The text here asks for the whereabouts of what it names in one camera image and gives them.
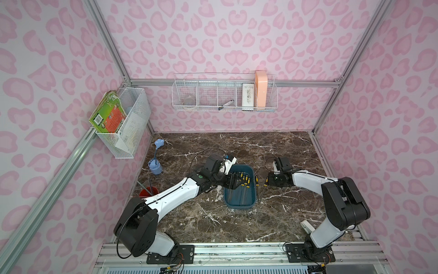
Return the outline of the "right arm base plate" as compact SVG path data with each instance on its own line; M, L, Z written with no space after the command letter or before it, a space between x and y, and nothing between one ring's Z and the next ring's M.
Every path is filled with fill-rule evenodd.
M331 246L313 247L310 242L285 243L282 246L290 263L333 263L336 258Z

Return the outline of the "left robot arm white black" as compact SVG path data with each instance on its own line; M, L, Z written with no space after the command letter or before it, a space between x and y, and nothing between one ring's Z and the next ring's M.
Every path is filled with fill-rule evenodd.
M169 235L158 232L158 223L172 210L217 186L237 188L237 178L231 172L237 162L233 155L207 158L203 166L189 170L187 175L171 188L148 198L131 198L114 228L118 243L122 243L133 257L156 253L175 258L179 243Z

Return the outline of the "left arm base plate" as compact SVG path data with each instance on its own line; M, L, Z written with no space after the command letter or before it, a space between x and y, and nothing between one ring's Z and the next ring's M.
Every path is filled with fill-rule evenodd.
M171 252L162 256L158 253L149 253L147 264L177 264L182 261L184 264L193 264L195 246L189 244L178 244L173 247Z

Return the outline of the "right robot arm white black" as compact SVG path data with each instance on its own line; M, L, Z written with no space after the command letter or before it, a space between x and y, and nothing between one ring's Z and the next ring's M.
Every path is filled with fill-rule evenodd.
M299 187L323 197L326 218L305 240L308 249L322 250L371 217L371 211L355 182L349 177L329 178L294 169L288 158L275 158L267 186Z

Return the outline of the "teal plastic storage box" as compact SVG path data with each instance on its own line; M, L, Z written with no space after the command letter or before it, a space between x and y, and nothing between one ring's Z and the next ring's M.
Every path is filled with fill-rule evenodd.
M240 177L244 181L244 184L235 190L224 189L225 205L234 210L251 209L256 203L256 193L254 189L255 175L253 169L248 165L237 164L231 168L230 172Z

